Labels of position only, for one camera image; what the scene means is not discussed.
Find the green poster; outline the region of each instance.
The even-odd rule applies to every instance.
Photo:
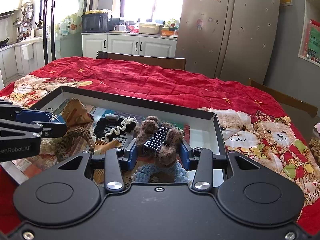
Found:
[[[313,27],[309,36],[308,55],[320,60],[320,32]]]

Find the pink flower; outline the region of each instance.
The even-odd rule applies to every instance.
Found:
[[[320,133],[320,123],[317,123],[317,124],[315,125],[315,128],[317,129],[318,133]]]

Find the red blanket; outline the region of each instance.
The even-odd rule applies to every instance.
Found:
[[[311,234],[320,229],[312,222],[320,217],[320,169],[299,131],[269,94],[238,82],[209,79],[183,70],[70,57],[53,61],[11,83],[0,91],[0,96],[30,107],[62,84],[217,112],[226,147],[297,183],[305,194],[305,207],[298,223]],[[243,136],[251,139],[246,144],[234,142],[235,138],[242,141]],[[15,187],[0,169],[0,230],[5,233],[19,223],[12,206]]]

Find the gold star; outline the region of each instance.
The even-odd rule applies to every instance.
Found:
[[[230,100],[227,97],[224,97],[223,99],[225,99],[225,102],[228,102],[228,104],[230,104]]]
[[[259,100],[254,100],[254,102],[255,102],[257,105],[262,104],[262,102],[260,102]]]

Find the white trash bin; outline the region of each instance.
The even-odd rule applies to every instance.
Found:
[[[23,57],[26,60],[32,59],[33,58],[33,46],[32,43],[27,43],[21,46],[22,52],[23,52]]]

